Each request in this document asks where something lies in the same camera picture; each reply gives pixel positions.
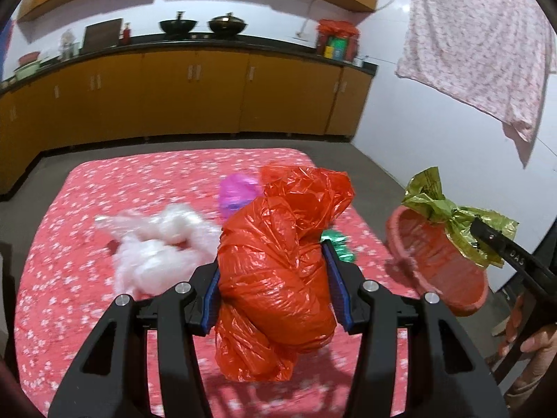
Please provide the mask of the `person's hand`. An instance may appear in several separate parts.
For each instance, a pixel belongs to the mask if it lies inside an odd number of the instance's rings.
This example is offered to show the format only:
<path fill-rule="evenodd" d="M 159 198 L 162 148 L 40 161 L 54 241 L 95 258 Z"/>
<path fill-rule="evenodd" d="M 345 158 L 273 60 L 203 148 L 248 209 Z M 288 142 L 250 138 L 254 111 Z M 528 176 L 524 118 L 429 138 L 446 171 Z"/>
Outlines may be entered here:
<path fill-rule="evenodd" d="M 524 295 L 520 294 L 506 324 L 505 336 L 499 348 L 500 357 L 505 357 L 515 343 L 523 308 Z M 510 411 L 517 411 L 527 401 L 548 371 L 556 355 L 556 324 L 544 326 L 533 333 L 520 345 L 520 350 L 533 357 L 522 375 L 505 394 L 505 402 Z"/>

